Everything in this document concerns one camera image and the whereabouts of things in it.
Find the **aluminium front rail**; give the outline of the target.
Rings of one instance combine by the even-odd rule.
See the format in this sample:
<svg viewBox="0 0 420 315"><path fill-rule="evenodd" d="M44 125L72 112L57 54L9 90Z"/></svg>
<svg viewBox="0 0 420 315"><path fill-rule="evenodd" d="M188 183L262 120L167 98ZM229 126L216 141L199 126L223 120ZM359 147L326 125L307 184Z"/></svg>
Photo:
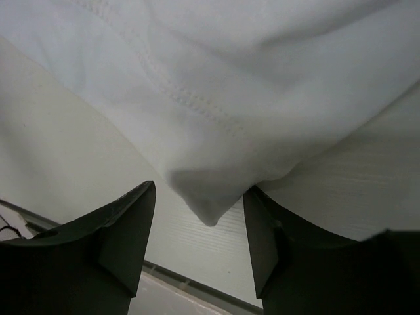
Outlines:
<svg viewBox="0 0 420 315"><path fill-rule="evenodd" d="M59 226L57 222L49 220L9 203L1 201L2 229L9 229L11 233L19 235L36 235ZM173 272L158 264L145 261L142 269L140 288L149 295L157 293L168 298L169 304L159 306L156 297L141 298L140 307L129 314L147 314L149 310L155 314L162 310L164 314L262 314L262 308L238 299L214 287L205 285L190 277Z"/></svg>

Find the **white skirt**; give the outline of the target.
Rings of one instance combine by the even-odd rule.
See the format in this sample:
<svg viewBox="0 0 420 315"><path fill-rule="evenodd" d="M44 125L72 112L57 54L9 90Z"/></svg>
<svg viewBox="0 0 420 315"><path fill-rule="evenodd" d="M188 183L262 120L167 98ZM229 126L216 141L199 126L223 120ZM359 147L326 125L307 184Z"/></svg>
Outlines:
<svg viewBox="0 0 420 315"><path fill-rule="evenodd" d="M205 224L259 185L350 238L419 228L418 1L2 1L1 36Z"/></svg>

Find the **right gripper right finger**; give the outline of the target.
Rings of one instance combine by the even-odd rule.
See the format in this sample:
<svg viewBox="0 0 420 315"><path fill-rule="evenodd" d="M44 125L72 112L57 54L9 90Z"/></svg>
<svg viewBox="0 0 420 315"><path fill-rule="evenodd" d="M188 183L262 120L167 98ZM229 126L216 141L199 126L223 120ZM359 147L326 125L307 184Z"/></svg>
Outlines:
<svg viewBox="0 0 420 315"><path fill-rule="evenodd" d="M259 188L243 197L255 292L265 314L418 314L419 233L362 241L312 224Z"/></svg>

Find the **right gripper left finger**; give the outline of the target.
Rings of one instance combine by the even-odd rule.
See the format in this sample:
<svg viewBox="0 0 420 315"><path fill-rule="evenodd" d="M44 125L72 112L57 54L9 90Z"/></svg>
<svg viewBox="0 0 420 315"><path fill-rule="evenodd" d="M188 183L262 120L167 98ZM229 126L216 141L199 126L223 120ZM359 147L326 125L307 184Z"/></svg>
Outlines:
<svg viewBox="0 0 420 315"><path fill-rule="evenodd" d="M2 314L126 314L137 294L156 187L30 239L1 242Z"/></svg>

